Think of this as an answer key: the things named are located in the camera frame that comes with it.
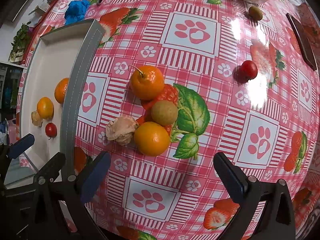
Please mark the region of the yellow orange tomato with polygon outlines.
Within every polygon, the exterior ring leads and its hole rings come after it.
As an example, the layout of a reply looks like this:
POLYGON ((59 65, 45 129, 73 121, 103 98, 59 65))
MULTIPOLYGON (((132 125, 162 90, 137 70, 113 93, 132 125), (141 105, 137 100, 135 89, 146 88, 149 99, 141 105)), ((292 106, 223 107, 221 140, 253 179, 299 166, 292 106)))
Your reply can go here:
POLYGON ((54 105, 48 97, 42 97, 37 103, 37 112, 43 119, 50 120, 54 116, 54 105))

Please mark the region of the smooth yellow orange fruit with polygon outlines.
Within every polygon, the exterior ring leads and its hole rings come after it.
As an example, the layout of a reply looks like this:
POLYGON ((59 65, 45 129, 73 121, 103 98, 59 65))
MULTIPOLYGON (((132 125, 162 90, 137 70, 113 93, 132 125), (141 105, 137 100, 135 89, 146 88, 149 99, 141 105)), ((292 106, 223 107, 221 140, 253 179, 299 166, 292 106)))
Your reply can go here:
POLYGON ((140 125, 133 139, 139 152, 150 157, 161 155, 170 145, 170 137, 166 129, 151 121, 140 125))

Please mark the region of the brown kiwi in cluster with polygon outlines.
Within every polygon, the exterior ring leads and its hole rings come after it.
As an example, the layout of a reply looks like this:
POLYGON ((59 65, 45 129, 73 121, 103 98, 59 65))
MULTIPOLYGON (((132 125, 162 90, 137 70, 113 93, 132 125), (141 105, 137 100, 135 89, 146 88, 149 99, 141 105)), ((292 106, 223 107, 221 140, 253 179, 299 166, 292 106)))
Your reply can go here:
POLYGON ((151 107, 151 117, 162 126, 172 125, 177 120, 178 109, 173 102, 160 100, 151 107))

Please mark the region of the white square tray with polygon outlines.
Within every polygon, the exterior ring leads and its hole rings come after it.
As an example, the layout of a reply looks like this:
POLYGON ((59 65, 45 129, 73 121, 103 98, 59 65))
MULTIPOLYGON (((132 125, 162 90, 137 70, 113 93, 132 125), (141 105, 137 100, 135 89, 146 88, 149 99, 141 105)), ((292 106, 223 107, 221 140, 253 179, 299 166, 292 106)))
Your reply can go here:
POLYGON ((24 151, 38 172, 52 157, 66 156, 58 180, 74 175, 74 145, 78 113, 89 68, 104 35, 95 19, 83 20, 54 29, 39 38, 23 83, 20 104, 20 137, 34 136, 24 151), (40 110, 39 101, 48 98, 53 114, 35 126, 31 113, 40 110))

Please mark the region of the stemmed orange tangerine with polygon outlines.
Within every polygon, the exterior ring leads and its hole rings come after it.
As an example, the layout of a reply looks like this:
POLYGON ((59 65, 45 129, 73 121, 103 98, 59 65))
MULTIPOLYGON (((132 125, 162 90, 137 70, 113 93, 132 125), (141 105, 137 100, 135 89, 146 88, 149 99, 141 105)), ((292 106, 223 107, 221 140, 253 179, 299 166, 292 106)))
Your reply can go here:
POLYGON ((133 66, 135 70, 130 77, 130 88, 140 100, 152 100, 164 89, 164 76, 155 66, 133 66))

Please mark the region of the green potted plant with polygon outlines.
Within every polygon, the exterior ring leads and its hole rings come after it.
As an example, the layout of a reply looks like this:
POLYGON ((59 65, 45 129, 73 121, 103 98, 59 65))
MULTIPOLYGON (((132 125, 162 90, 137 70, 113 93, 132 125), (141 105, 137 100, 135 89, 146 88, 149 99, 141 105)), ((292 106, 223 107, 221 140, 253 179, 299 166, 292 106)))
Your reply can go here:
POLYGON ((24 52, 29 45, 33 33, 33 27, 30 26, 31 21, 23 23, 14 36, 12 50, 9 55, 9 62, 21 62, 24 52))

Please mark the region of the red cherry tomato on table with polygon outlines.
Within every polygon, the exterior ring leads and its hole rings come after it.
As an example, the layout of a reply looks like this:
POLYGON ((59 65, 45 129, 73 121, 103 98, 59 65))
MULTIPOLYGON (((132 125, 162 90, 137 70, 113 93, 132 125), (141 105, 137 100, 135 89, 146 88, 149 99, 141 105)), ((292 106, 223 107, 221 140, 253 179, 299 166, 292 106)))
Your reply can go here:
POLYGON ((245 80, 255 79, 258 74, 257 65, 251 60, 244 61, 240 66, 240 74, 245 80))

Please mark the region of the blue rubber glove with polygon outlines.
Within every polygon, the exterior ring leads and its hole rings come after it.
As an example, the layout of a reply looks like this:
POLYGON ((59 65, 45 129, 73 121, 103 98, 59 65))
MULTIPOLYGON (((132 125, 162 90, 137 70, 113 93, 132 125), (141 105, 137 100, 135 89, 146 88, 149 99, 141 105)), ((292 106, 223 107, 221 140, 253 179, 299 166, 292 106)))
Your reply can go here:
POLYGON ((89 6, 90 2, 88 0, 71 1, 65 12, 65 25, 83 20, 89 6))

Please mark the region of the brown kiwi on table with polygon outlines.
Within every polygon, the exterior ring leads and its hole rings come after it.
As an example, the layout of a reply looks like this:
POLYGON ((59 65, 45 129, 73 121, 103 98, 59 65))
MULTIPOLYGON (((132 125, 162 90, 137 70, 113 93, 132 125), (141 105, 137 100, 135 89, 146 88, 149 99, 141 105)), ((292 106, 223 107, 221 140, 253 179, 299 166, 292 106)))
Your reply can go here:
POLYGON ((259 9, 259 7, 251 6, 248 10, 248 14, 255 22, 263 19, 263 12, 259 9))

